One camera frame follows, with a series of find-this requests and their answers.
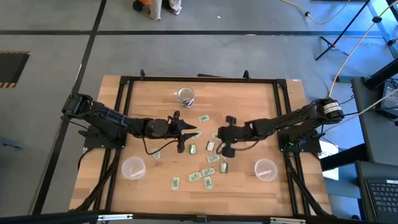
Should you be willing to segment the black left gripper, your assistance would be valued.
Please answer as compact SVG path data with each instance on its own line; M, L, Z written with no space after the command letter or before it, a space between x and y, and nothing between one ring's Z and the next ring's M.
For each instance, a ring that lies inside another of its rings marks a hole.
M179 111L175 111L174 115L168 116L167 119L151 119L144 128L144 136L148 139L175 139L177 152L182 153L185 150L185 140L196 135L196 133L182 134L182 131L196 128L181 119Z

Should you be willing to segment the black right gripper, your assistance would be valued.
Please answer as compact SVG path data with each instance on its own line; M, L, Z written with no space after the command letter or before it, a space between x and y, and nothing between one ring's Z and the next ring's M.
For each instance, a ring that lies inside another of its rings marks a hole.
M252 140L252 128L250 122L244 122L243 126L236 125L236 118L233 116L227 116L227 126L218 128L217 137L223 142L221 145L221 155L227 158L234 158L236 154L235 148L231 144L236 142L246 142Z

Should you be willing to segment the blue white leaf mug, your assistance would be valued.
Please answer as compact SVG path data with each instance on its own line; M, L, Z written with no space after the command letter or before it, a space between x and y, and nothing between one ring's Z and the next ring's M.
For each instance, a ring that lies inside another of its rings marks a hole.
M193 105L195 92L190 87L182 87L174 93L174 98L183 106L189 108Z

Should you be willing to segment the clear plastic bin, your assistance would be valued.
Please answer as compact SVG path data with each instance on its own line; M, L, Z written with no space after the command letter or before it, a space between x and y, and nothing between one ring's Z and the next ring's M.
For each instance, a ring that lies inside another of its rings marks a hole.
M277 177L277 166L270 159L259 159L254 165L254 174L264 182L271 182Z
M123 162L121 172L125 179L141 179L146 174L145 162L137 156L129 157Z

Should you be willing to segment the white paper sheet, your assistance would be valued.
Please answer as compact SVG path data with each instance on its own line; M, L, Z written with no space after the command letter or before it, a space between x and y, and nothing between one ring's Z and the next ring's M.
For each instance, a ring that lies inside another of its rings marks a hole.
M318 153L318 158L323 159L338 153L338 148L329 142L320 141L321 152ZM323 171L323 176L331 180L339 180L339 169L334 168L331 170Z

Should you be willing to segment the silver bar clamp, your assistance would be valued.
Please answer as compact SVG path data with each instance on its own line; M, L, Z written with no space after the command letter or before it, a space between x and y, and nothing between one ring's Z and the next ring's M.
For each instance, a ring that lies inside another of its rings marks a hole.
M133 219L133 214L108 214L108 215L98 215L98 222L108 222L114 220L130 220Z
M306 224L306 220L296 218L271 217L269 224Z

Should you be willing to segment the person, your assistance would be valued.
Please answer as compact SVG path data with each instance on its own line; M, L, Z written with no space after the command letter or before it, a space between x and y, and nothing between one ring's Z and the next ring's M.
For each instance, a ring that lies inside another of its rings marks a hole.
M137 11L146 11L155 20L161 20L162 9L173 15L179 15L183 8L182 0L133 0L132 8Z

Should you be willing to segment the grey desk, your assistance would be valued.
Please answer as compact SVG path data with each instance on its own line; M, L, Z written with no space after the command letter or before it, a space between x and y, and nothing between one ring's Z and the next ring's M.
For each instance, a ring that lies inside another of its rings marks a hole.
M359 120L369 160L398 166L398 126L369 109L380 99L378 91L368 89L360 78L352 79L351 84L357 109L362 113Z

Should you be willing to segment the black tripod stand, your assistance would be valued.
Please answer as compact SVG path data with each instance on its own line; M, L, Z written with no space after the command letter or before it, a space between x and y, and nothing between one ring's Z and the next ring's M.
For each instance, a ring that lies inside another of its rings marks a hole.
M355 14L355 16L350 20L350 22L347 24L347 26L339 33L338 37L335 39L334 42L330 42L324 36L321 36L321 40L327 43L328 47L319 55L315 58L316 61L318 61L320 58L322 58L326 53L328 53L331 50L336 50L340 53L342 53L345 56L349 56L349 54L339 48L336 47L338 41L344 36L344 35L363 35L366 37L365 32L348 32L348 29L350 26L354 23L354 21L357 19L357 17L362 13L362 11L367 7L371 15L373 17L377 16L377 12L371 3L371 0L353 0L353 1L359 1L359 2L364 2L363 6L360 8L360 10ZM376 23L377 28L379 29L379 35L385 40L386 45L388 49L390 50L392 56L394 59L398 58L398 49L394 47L394 44L398 41L398 37L393 39L388 33L386 28L384 27L382 21Z

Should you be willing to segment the black electronic device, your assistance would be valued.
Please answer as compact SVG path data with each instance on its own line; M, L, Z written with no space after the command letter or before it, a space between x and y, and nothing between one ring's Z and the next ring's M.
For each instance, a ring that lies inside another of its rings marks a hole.
M381 85L379 96L383 98L396 89L398 89L396 80L387 80ZM382 100L376 108L379 114L390 119L398 119L398 91Z

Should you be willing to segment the black overhead rig bar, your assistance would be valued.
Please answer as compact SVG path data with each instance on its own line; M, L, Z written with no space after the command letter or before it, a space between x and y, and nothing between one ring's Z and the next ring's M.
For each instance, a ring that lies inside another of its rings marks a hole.
M2 217L0 224L84 224L97 222L98 215L108 214L133 214L130 220L178 220L181 222L191 221L195 223L209 222L261 222L269 224L269 216L228 216L228 215L176 215L176 214L154 214L154 213L109 213L104 210L98 211L72 211L62 213L48 213L39 215L24 215L15 217ZM388 224L367 222L361 220L348 220L334 216L322 217L312 215L296 215L292 217L306 220L306 224Z

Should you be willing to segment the black laptop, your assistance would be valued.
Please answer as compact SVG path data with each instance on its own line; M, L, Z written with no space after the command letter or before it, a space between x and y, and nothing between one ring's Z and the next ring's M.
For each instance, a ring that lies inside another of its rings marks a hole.
M398 180L366 179L365 183L376 220L398 224Z

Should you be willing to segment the black orange striped mat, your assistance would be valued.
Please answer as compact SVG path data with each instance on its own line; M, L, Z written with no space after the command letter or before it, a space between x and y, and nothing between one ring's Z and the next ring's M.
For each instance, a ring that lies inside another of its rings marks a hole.
M17 85L29 57L29 51L0 51L0 88Z

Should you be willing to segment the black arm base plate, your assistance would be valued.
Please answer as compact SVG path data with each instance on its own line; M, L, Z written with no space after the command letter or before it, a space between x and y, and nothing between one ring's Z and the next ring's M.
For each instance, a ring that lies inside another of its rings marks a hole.
M292 139L288 134L288 129L283 129L277 132L279 148L282 152L321 152L320 135L316 130L311 130L297 139Z
M80 130L78 133L85 138L83 146L87 148L122 148L125 146L127 136L124 129L113 126L97 128L90 125L88 130Z

